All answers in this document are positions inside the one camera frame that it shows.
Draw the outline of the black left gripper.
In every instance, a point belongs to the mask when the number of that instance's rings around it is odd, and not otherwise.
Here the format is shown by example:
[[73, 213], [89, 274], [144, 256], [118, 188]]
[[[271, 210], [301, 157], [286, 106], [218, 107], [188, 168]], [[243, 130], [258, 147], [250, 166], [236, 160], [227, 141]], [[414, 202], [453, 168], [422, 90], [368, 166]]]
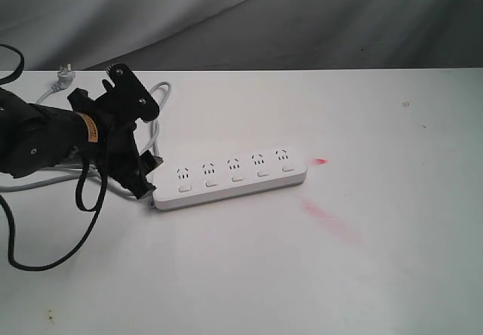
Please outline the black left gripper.
[[68, 96], [68, 101], [78, 122], [70, 128], [69, 138], [79, 158], [85, 164], [94, 164], [101, 176], [114, 179], [138, 200], [151, 196], [156, 186], [146, 183], [146, 173], [164, 161], [151, 152], [139, 153], [134, 139], [136, 121], [118, 122], [80, 88]]

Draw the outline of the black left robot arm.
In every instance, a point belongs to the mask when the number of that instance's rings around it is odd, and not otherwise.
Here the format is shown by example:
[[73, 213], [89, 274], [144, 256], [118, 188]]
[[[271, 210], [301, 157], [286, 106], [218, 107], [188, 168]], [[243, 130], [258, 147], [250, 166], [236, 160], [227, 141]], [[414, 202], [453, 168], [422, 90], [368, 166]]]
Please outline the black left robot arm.
[[68, 160], [94, 164], [135, 198], [152, 194], [146, 176], [160, 158], [140, 153], [134, 139], [136, 121], [158, 117], [159, 107], [144, 89], [109, 89], [93, 100], [77, 88], [71, 109], [27, 103], [1, 91], [1, 171], [14, 178], [29, 176]]

